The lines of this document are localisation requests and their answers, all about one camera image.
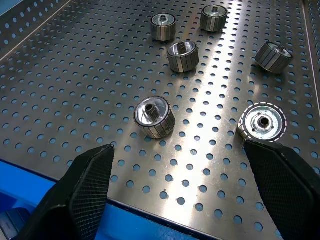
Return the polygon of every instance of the metal sheet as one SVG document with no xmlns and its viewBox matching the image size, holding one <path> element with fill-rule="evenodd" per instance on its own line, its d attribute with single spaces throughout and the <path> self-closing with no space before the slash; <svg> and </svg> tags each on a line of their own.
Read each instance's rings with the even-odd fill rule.
<svg viewBox="0 0 320 240">
<path fill-rule="evenodd" d="M 278 239 L 236 123 L 249 104 L 281 107 L 288 128 L 279 142 L 319 172 L 303 3 L 224 0 L 229 14 L 218 34 L 200 29 L 206 4 L 72 2 L 73 12 L 49 20 L 1 63 L 0 157 L 60 179 L 77 155 L 113 142 L 112 200 L 207 236 Z M 196 70 L 170 70 L 171 42 L 150 36 L 158 12 L 176 15 L 176 41 L 198 45 Z M 265 40 L 294 55 L 281 75 L 253 60 Z M 173 133 L 161 140 L 146 138 L 133 120 L 134 107 L 152 95 L 165 96 L 176 116 Z"/>
</svg>

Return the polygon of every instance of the perforated metal tray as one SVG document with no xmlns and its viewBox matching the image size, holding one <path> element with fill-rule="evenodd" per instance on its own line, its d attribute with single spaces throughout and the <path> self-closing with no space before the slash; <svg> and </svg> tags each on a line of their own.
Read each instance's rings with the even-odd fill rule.
<svg viewBox="0 0 320 240">
<path fill-rule="evenodd" d="M 223 33 L 200 29 L 213 3 L 229 11 Z M 196 70 L 170 70 L 173 42 L 150 35 L 160 12 L 177 18 L 173 42 L 197 43 Z M 288 128 L 278 142 L 319 173 L 318 15 L 319 1 L 25 0 L 0 19 L 0 158 L 60 179 L 77 155 L 112 142 L 114 203 L 192 234 L 281 238 L 236 127 L 250 104 L 281 107 Z M 266 40 L 294 55 L 281 75 L 255 64 Z M 161 140 L 133 120 L 153 95 L 176 116 Z"/>
</svg>

